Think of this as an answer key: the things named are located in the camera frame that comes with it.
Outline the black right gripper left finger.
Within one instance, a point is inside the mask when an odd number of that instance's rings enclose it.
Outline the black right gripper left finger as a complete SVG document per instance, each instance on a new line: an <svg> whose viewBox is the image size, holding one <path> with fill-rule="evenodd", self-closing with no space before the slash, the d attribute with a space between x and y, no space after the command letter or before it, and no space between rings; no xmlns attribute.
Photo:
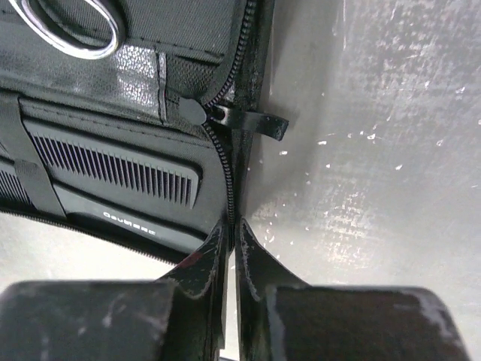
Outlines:
<svg viewBox="0 0 481 361"><path fill-rule="evenodd" d="M155 281L25 281L1 295L3 360L217 360L228 226Z"/></svg>

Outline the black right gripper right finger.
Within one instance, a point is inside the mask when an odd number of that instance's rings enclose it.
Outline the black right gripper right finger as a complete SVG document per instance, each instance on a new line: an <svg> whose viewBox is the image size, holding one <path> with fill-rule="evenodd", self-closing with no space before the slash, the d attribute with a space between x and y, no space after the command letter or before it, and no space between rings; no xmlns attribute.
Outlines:
<svg viewBox="0 0 481 361"><path fill-rule="evenodd" d="M466 360L446 306L420 287L313 286L235 231L242 360Z"/></svg>

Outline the long black barber comb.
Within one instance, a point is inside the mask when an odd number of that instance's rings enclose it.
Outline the long black barber comb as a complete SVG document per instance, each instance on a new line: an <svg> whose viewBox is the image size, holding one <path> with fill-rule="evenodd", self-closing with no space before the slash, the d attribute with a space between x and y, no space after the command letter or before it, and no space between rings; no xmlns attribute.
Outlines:
<svg viewBox="0 0 481 361"><path fill-rule="evenodd" d="M1 145L33 205L61 217L62 184L126 207L147 196L193 208L201 183L194 164L38 120L2 124Z"/></svg>

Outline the black handled comb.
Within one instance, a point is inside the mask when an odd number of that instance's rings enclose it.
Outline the black handled comb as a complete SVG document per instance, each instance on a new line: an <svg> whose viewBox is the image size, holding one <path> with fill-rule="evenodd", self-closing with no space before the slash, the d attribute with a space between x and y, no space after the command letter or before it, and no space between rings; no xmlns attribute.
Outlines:
<svg viewBox="0 0 481 361"><path fill-rule="evenodd" d="M145 237L157 244L187 253L200 247L205 240L202 234L170 226L133 211L125 211L94 196L54 184L57 197L66 214L83 215L122 228Z"/></svg>

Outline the black zip tool case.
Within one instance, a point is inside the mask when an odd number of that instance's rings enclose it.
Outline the black zip tool case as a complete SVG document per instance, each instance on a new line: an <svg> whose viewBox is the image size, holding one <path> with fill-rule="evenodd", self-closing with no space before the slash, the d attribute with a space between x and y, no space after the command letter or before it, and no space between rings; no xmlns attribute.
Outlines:
<svg viewBox="0 0 481 361"><path fill-rule="evenodd" d="M147 196L127 207L99 199L202 234L204 242L224 221L231 250L251 139L260 134L280 140L289 125L259 110L274 3L111 1L124 16L126 40L108 58L85 60L43 41L10 2L1 3L1 126L38 120L198 166L193 208ZM39 2L80 24L89 40L110 38L86 1ZM198 249L184 253L97 219L40 210L2 145L1 211L174 264Z"/></svg>

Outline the silver straight scissors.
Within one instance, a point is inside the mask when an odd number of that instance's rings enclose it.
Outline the silver straight scissors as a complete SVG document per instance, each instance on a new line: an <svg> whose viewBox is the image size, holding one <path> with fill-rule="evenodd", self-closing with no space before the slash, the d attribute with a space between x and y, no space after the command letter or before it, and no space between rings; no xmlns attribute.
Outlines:
<svg viewBox="0 0 481 361"><path fill-rule="evenodd" d="M89 40L86 30L61 11L48 10L39 1L11 1L22 21L43 41L60 52L78 59L100 60L115 54L126 40L122 11L111 1L86 1L109 28L107 41Z"/></svg>

